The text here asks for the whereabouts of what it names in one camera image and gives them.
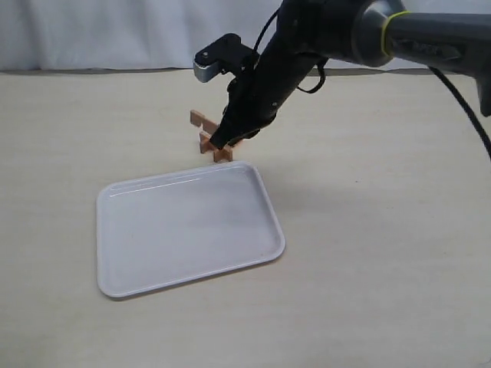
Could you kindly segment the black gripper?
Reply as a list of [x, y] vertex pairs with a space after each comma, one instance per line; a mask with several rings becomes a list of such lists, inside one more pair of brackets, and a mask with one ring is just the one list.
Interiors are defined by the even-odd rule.
[[304, 49], [291, 33], [278, 26], [252, 73], [237, 80], [220, 128], [209, 138], [218, 150], [236, 140], [250, 140], [270, 125], [284, 102], [314, 67], [327, 62]]

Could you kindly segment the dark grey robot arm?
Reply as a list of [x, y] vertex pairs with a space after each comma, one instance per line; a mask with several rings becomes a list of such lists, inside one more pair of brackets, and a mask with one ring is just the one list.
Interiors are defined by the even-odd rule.
[[490, 115], [490, 16], [421, 13], [400, 1], [284, 1], [275, 33], [252, 73], [237, 80], [210, 142], [221, 149], [268, 126], [320, 62], [380, 67], [394, 58], [476, 81]]

